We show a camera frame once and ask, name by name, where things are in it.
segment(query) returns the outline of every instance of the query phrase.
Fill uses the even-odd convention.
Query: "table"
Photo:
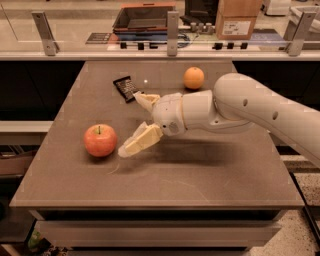
[[[93,124],[111,125],[120,147],[140,123],[151,123],[113,80],[130,75],[145,93],[188,93],[182,76],[191,66],[204,71],[203,90],[235,71],[228,60],[87,61],[11,206],[29,209],[56,246],[263,246],[286,210],[303,207],[264,128],[192,130],[129,159],[117,152],[97,159],[84,148]]]

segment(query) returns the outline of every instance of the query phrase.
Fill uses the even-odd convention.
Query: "table surface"
[[[239,134],[202,130],[165,137],[123,159],[117,149],[149,113],[125,103],[113,81],[131,76],[145,93],[183,89],[188,67],[205,73],[202,90],[234,71],[221,61],[88,61],[42,143],[11,206],[27,208],[301,208],[303,202],[268,132],[253,126]],[[118,145],[94,158],[83,144],[86,129],[111,125]]]

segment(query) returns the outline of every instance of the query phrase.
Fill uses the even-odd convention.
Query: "apple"
[[[96,157],[104,157],[112,153],[117,145],[117,134],[106,124],[96,124],[85,132],[84,145],[88,153]]]

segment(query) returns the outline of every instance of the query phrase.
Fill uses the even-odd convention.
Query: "black object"
[[[121,8],[113,30],[118,32],[132,31],[166,31],[167,13],[174,11],[174,5],[142,4]]]
[[[120,43],[120,48],[121,49],[127,49],[127,43],[126,42],[121,42]]]
[[[227,49],[233,49],[234,47],[234,43],[233,42],[229,42],[227,45]]]
[[[113,84],[117,87],[127,103],[134,100],[133,94],[139,91],[132,83],[130,76],[117,79],[113,81]]]
[[[185,16],[180,17],[185,24],[199,20],[201,23],[216,23],[219,0],[185,0]]]
[[[158,49],[158,46],[154,43],[149,43],[149,49]]]
[[[242,43],[241,46],[240,46],[241,50],[245,50],[247,48],[248,48],[248,43]]]
[[[91,33],[86,44],[107,44],[111,33]]]
[[[144,43],[138,43],[138,50],[143,51],[144,50]]]
[[[214,46],[212,49],[221,50],[223,46],[223,43],[214,43]]]

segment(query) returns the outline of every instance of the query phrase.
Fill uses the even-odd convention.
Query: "orange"
[[[200,68],[188,68],[183,76],[183,83],[185,87],[196,90],[199,89],[204,82],[204,73]]]

